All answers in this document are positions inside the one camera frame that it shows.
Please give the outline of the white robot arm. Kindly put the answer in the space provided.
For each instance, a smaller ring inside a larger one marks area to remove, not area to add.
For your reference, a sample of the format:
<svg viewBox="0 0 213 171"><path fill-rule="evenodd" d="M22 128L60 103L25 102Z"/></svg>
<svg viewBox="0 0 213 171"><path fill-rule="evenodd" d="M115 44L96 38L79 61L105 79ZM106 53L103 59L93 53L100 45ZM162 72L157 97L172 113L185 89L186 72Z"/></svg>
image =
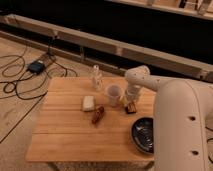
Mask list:
<svg viewBox="0 0 213 171"><path fill-rule="evenodd" d="M213 84L152 75L146 66L125 72L135 85L156 93L153 105L154 170L209 171L206 119L213 117Z"/></svg>

